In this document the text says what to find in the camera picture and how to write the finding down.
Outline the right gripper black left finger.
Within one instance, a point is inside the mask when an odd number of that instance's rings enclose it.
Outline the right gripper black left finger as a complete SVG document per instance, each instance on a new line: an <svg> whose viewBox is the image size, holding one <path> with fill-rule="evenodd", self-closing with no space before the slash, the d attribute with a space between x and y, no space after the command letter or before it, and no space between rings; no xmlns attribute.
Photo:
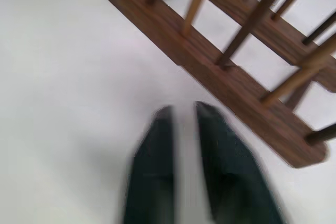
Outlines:
<svg viewBox="0 0 336 224"><path fill-rule="evenodd" d="M175 223L173 109L158 110L134 153L123 223Z"/></svg>

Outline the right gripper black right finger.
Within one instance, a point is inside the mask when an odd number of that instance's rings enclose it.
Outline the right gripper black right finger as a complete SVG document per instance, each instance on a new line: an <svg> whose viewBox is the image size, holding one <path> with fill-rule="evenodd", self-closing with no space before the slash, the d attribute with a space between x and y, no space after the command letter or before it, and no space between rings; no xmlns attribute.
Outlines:
<svg viewBox="0 0 336 224"><path fill-rule="evenodd" d="M196 103L203 173L215 223L286 223L252 152L218 108Z"/></svg>

